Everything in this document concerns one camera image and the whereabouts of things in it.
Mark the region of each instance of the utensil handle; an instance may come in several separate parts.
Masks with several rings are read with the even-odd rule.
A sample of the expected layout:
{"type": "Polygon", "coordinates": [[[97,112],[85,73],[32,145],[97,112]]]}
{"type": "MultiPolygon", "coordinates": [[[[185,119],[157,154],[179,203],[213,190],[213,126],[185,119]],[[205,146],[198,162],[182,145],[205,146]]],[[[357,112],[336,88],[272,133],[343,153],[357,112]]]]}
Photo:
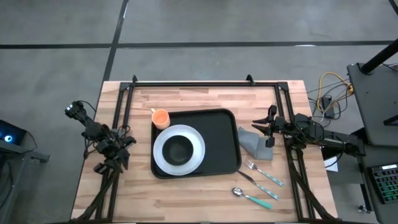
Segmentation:
{"type": "Polygon", "coordinates": [[[246,196],[248,199],[252,200],[253,202],[256,202],[257,204],[263,206],[264,208],[268,208],[268,209],[272,209],[272,205],[268,204],[267,202],[263,202],[260,199],[257,199],[255,197],[252,196],[246,196]]]}
{"type": "Polygon", "coordinates": [[[260,169],[257,169],[257,170],[258,170],[260,173],[262,173],[264,176],[270,178],[270,179],[271,179],[272,181],[274,181],[277,185],[279,185],[279,186],[281,186],[281,187],[284,186],[284,183],[282,183],[282,181],[276,179],[275,177],[273,177],[273,176],[267,174],[266,172],[264,172],[264,171],[262,171],[262,170],[260,170],[260,169]]]}
{"type": "Polygon", "coordinates": [[[276,194],[272,193],[271,191],[267,190],[265,187],[263,187],[263,186],[261,186],[261,185],[259,185],[259,184],[256,184],[256,186],[257,186],[258,188],[260,188],[261,190],[265,191],[265,193],[271,195],[271,197],[273,197],[274,199],[279,200],[278,195],[276,195],[276,194]]]}

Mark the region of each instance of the spoon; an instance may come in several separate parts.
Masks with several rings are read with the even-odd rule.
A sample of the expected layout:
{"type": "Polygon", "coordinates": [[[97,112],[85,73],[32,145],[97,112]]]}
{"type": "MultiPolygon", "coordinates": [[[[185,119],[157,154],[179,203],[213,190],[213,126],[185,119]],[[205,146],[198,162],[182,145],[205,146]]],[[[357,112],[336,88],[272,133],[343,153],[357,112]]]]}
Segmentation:
{"type": "Polygon", "coordinates": [[[245,195],[243,193],[243,190],[238,188],[238,187],[232,188],[232,193],[234,193],[238,197],[242,197],[242,196],[246,197],[246,198],[252,200],[253,202],[256,202],[257,204],[263,206],[264,208],[272,209],[272,205],[268,204],[267,202],[263,202],[262,200],[259,200],[259,199],[255,198],[255,197],[245,195]]]}

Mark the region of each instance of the gray floor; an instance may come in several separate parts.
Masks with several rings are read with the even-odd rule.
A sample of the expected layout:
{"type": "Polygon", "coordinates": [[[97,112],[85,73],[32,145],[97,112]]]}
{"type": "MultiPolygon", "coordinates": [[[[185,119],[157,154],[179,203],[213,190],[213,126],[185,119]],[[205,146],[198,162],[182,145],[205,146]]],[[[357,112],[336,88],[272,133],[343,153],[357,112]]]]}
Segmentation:
{"type": "MultiPolygon", "coordinates": [[[[111,43],[121,3],[1,1],[0,44],[111,43]]],[[[397,22],[388,0],[131,0],[120,42],[393,40],[397,22]]],[[[348,64],[365,62],[383,47],[119,49],[110,80],[133,74],[139,80],[242,80],[251,74],[257,80],[304,80],[311,90],[324,72],[346,78],[348,64]]],[[[96,103],[108,54],[109,49],[0,50],[0,119],[28,129],[38,151],[51,154],[48,164],[32,167],[15,223],[68,220],[83,139],[81,124],[63,110],[77,99],[96,103]]],[[[333,82],[326,77],[324,85],[333,82]]],[[[329,130],[350,133],[362,126],[354,97],[348,101],[329,130]]],[[[330,175],[339,217],[375,223],[374,214],[356,211],[359,186],[341,177],[330,175]]]]}

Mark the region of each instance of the butcher block tabletop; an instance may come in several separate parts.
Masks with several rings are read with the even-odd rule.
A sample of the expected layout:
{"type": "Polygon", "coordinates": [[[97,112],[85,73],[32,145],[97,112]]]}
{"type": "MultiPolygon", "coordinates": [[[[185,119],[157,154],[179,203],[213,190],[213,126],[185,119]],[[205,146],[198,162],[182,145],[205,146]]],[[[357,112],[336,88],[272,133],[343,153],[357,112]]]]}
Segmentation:
{"type": "MultiPolygon", "coordinates": [[[[310,116],[304,82],[287,81],[294,113],[310,116]]],[[[120,82],[104,82],[99,97],[95,120],[112,126],[120,82]]],[[[285,97],[282,94],[284,111],[288,120],[285,97]]],[[[121,119],[127,92],[122,102],[121,119]]],[[[273,87],[135,87],[129,115],[128,135],[137,140],[128,149],[131,154],[129,168],[120,175],[114,222],[296,222],[294,197],[287,166],[287,157],[282,136],[275,134],[274,158],[272,161],[256,161],[242,147],[242,161],[246,158],[281,180],[280,187],[242,164],[240,170],[250,175],[258,184],[279,196],[279,200],[257,188],[239,173],[192,177],[182,179],[158,179],[150,170],[151,108],[163,108],[169,112],[226,108],[236,119],[236,126],[247,131],[262,134],[251,127],[252,120],[267,116],[270,105],[276,105],[273,87]],[[252,201],[233,195],[231,189],[239,187],[245,194],[259,198],[272,205],[266,209],[252,201]]],[[[335,203],[326,174],[321,150],[318,146],[308,146],[304,151],[309,186],[326,210],[337,217],[335,203]]],[[[101,175],[93,168],[103,162],[104,157],[91,153],[84,162],[80,182],[73,206],[72,218],[81,215],[100,190],[101,175]]],[[[108,210],[109,192],[105,198],[104,212],[108,210]]],[[[304,217],[307,207],[303,192],[300,198],[304,217]]]]}

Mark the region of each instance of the black bowl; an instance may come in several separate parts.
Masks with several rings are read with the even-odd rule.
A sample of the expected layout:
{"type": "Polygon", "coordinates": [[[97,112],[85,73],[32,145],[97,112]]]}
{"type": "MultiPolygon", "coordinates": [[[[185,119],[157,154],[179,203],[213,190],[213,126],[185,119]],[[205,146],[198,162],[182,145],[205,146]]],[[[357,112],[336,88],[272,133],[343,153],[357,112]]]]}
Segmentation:
{"type": "Polygon", "coordinates": [[[169,164],[180,166],[191,159],[193,145],[191,141],[184,136],[172,136],[164,142],[162,154],[169,164]]]}

